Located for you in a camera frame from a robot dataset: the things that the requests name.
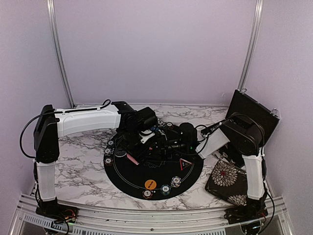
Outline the red triangular marker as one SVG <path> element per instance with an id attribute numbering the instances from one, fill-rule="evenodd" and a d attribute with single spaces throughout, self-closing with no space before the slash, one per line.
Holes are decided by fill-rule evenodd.
<path id="1" fill-rule="evenodd" d="M 190 161 L 188 161 L 188 160 L 185 160 L 185 159 L 182 159 L 182 158 L 180 158 L 179 163 L 180 163 L 180 169 L 181 169 L 181 171 L 183 171 L 183 170 L 186 169 L 187 167 L 193 165 L 192 162 L 190 162 Z"/>

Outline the red black hundred chip stack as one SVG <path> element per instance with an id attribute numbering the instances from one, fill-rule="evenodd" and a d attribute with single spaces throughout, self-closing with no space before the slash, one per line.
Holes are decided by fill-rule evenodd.
<path id="1" fill-rule="evenodd" d="M 173 124 L 171 122 L 166 123 L 167 129 L 173 129 Z"/>

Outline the red playing card deck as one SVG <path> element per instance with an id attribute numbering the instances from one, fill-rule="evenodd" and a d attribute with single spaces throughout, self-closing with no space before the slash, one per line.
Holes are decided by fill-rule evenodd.
<path id="1" fill-rule="evenodd" d="M 132 157 L 130 154 L 127 154 L 127 158 L 128 158 L 132 163 L 134 163 L 135 165 L 139 165 L 139 162 L 138 162 L 134 157 Z"/>

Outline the black white poker chip stack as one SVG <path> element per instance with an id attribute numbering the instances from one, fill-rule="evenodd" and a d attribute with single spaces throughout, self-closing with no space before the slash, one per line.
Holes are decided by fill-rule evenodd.
<path id="1" fill-rule="evenodd" d="M 106 148 L 106 149 L 104 150 L 104 155 L 105 155 L 105 156 L 110 156 L 110 155 L 112 155 L 112 149 Z"/>

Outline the blue orange chip stack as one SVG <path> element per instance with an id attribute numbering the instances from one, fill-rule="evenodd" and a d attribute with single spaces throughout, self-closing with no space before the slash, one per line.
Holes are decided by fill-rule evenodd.
<path id="1" fill-rule="evenodd" d="M 174 176 L 171 179 L 171 187 L 178 188 L 181 185 L 181 178 L 179 176 Z"/>

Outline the red poker chip stack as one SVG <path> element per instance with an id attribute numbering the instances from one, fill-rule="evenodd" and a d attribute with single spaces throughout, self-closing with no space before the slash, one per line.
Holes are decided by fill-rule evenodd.
<path id="1" fill-rule="evenodd" d="M 104 159 L 104 164 L 105 164 L 106 166 L 112 165 L 112 164 L 113 164 L 113 159 L 112 159 L 111 157 L 105 158 L 105 159 Z"/>

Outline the orange big blind button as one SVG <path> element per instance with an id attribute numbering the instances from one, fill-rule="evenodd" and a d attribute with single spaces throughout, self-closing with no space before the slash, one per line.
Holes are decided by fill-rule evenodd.
<path id="1" fill-rule="evenodd" d="M 155 180 L 149 179 L 145 182 L 144 186 L 148 190 L 153 190 L 157 187 L 157 183 Z"/>

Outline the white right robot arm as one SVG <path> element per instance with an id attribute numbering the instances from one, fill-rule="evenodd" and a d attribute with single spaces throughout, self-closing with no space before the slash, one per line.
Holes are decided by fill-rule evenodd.
<path id="1" fill-rule="evenodd" d="M 221 155 L 205 190 L 234 205 L 225 212 L 230 223 L 268 214 L 264 145 L 263 126 L 246 114 L 234 112 L 207 134 L 196 151 L 201 157 L 215 150 Z"/>

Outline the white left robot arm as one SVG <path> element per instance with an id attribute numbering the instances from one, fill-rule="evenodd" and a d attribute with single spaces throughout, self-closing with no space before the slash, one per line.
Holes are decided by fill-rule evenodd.
<path id="1" fill-rule="evenodd" d="M 102 105 L 81 109 L 55 109 L 45 105 L 37 117 L 34 136 L 34 178 L 37 184 L 36 213 L 63 219 L 77 208 L 58 203 L 55 192 L 55 165 L 59 158 L 59 138 L 96 129 L 116 129 L 128 149 L 142 146 L 148 131 L 157 125 L 155 112 L 149 108 L 134 110 L 125 101 L 105 100 Z"/>

